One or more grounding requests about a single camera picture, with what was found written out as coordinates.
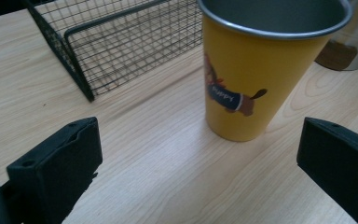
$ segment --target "light wood surface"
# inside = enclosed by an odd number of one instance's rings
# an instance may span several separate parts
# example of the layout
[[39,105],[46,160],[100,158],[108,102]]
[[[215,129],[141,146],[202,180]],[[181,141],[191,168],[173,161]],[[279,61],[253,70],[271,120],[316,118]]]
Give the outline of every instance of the light wood surface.
[[64,223],[355,223],[296,165],[304,117],[358,132],[358,70],[313,64],[266,131],[234,143],[204,120],[201,48],[89,103],[28,12],[0,17],[0,184],[6,166],[77,119],[103,164]]

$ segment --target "wire grid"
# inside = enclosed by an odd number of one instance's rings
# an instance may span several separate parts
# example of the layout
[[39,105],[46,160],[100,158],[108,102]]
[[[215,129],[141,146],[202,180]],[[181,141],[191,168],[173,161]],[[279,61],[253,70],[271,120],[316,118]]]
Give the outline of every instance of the wire grid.
[[110,91],[201,43],[193,0],[171,0],[69,35],[95,95]]
[[196,0],[22,1],[91,101],[201,44]]

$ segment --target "black wire basket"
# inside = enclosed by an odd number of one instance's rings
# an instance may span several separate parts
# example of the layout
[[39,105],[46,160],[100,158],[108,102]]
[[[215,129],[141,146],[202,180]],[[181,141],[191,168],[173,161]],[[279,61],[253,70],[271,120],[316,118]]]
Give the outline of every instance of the black wire basket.
[[90,101],[202,41],[196,0],[22,2]]

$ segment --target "printed graphic on cup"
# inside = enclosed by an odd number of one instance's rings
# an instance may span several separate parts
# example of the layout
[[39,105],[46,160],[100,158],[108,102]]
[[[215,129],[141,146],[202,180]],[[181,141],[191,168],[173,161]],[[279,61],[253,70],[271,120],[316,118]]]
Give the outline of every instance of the printed graphic on cup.
[[252,97],[240,92],[230,91],[223,84],[224,79],[218,78],[206,53],[204,54],[204,61],[206,91],[211,99],[222,105],[229,113],[239,111],[246,117],[253,115],[255,99],[265,95],[267,90],[262,89]]

